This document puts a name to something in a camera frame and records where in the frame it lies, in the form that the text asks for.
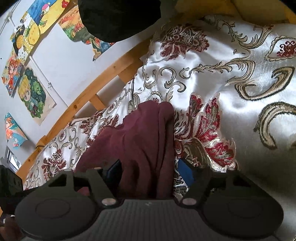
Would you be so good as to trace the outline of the person's left hand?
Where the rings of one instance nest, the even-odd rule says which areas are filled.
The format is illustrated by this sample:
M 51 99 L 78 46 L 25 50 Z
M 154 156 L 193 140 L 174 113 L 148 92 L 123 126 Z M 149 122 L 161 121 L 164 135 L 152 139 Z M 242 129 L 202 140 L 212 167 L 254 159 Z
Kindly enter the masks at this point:
M 5 223 L 1 222 L 1 240 L 19 241 L 23 239 L 23 233 L 14 216 L 7 216 Z

